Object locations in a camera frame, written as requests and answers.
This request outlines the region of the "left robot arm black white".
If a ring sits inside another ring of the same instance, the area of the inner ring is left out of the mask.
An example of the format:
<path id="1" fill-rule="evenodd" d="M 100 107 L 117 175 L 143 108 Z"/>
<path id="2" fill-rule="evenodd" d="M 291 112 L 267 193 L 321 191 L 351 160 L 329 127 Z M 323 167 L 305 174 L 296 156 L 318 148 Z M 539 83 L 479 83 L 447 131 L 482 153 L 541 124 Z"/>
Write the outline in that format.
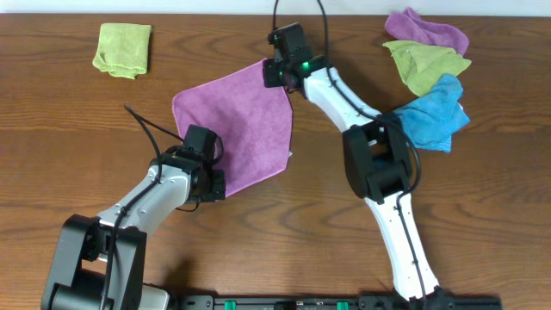
<path id="1" fill-rule="evenodd" d="M 61 228 L 41 308 L 176 307 L 170 293 L 143 280 L 146 243 L 183 204 L 224 199 L 224 173 L 215 167 L 223 154 L 220 146 L 173 146 L 111 208 L 72 215 Z"/>

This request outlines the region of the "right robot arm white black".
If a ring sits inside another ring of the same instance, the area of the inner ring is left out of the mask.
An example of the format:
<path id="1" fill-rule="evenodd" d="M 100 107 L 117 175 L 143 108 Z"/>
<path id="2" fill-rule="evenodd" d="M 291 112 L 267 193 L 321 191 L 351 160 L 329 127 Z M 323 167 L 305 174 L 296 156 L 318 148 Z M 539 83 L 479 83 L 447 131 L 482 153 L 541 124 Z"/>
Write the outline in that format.
<path id="1" fill-rule="evenodd" d="M 439 286 L 431 271 L 412 215 L 412 191 L 420 180 L 418 154 L 400 126 L 357 96 L 316 57 L 289 64 L 263 61 L 268 88 L 298 90 L 318 106 L 341 132 L 344 167 L 354 193 L 380 228 L 393 271 L 395 291 L 409 302 L 427 301 Z"/>

